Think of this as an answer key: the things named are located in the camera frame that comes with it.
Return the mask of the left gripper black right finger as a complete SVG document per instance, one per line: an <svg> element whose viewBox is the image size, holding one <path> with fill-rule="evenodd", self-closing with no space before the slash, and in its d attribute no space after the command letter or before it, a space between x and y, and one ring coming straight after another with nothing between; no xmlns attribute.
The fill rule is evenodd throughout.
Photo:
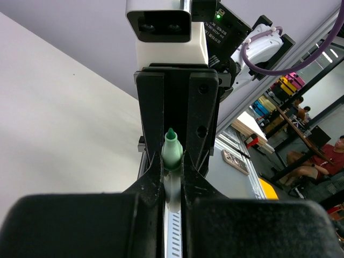
<svg viewBox="0 0 344 258"><path fill-rule="evenodd" d="M182 159L184 257L343 257L327 212L312 201L230 199Z"/></svg>

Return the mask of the translucent green highlighter pen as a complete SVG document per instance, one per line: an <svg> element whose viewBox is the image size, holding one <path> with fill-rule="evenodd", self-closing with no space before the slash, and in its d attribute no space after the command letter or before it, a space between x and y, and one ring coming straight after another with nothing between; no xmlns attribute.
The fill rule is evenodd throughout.
<svg viewBox="0 0 344 258"><path fill-rule="evenodd" d="M166 204L170 212L178 213L181 209L181 164L183 147L177 133L169 128L162 146L163 184Z"/></svg>

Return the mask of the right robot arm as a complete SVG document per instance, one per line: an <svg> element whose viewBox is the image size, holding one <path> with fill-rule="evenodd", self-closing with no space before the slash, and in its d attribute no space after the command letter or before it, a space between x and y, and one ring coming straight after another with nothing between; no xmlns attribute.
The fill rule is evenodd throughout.
<svg viewBox="0 0 344 258"><path fill-rule="evenodd" d="M264 75L294 42L265 16L247 25L220 1L127 1L137 38L134 74L143 135L139 175L184 154L206 175L220 103Z"/></svg>

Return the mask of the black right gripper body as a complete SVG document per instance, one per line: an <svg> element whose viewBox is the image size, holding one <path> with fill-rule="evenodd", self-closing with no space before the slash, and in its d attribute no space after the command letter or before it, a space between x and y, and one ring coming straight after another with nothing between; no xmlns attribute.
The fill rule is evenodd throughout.
<svg viewBox="0 0 344 258"><path fill-rule="evenodd" d="M202 176L209 171L220 102L231 93L231 74L205 65L152 64L134 74L143 136L138 149L148 168L164 135L176 132Z"/></svg>

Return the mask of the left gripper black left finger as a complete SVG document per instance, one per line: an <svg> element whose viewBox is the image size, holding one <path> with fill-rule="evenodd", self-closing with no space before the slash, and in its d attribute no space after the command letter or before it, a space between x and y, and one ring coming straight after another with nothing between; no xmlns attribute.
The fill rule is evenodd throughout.
<svg viewBox="0 0 344 258"><path fill-rule="evenodd" d="M163 164L122 193L20 198L1 228L1 257L163 257Z"/></svg>

